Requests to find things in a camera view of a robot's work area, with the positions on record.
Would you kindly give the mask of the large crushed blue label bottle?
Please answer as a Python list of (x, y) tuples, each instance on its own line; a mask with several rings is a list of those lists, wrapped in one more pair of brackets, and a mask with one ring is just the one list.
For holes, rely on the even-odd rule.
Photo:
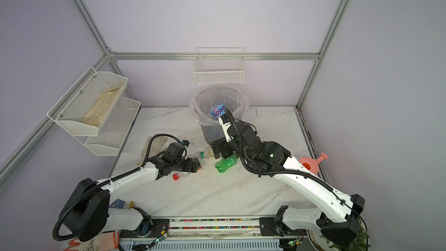
[(221, 115), (225, 113), (225, 105), (219, 102), (213, 102), (210, 105), (211, 118), (217, 120)]

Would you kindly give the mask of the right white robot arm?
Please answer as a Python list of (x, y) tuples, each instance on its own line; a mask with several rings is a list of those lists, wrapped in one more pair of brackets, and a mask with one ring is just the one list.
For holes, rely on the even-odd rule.
[(236, 155), (242, 166), (257, 177), (284, 182), (306, 197), (314, 209), (281, 206), (274, 217), (274, 231), (283, 237), (296, 230), (319, 231), (333, 244), (349, 247), (361, 230), (365, 200), (333, 188), (306, 168), (291, 152), (274, 141), (263, 142), (253, 125), (234, 118), (228, 108), (218, 116), (224, 137), (214, 141), (224, 159)]

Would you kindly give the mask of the red label clear bottle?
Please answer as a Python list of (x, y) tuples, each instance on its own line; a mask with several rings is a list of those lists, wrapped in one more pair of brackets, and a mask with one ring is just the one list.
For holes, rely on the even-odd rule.
[(182, 178), (187, 178), (195, 173), (197, 173), (202, 167), (198, 166), (198, 167), (193, 167), (193, 168), (189, 168), (189, 169), (183, 169), (182, 171), (175, 171), (173, 172), (173, 180), (174, 181), (178, 181)]

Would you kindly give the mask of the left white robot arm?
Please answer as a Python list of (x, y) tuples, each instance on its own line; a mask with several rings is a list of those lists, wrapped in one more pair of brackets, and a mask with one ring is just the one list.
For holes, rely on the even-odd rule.
[(112, 208), (112, 203), (171, 173), (196, 173), (201, 167), (198, 159), (188, 157), (189, 141), (178, 138), (165, 151), (151, 156), (154, 140), (163, 137), (167, 138), (168, 134), (157, 134), (149, 140), (143, 161), (136, 168), (99, 181), (90, 178), (80, 181), (59, 214), (52, 238), (56, 241), (77, 238), (86, 242), (111, 231), (129, 231), (137, 237), (149, 235), (155, 229), (150, 214), (138, 206)]

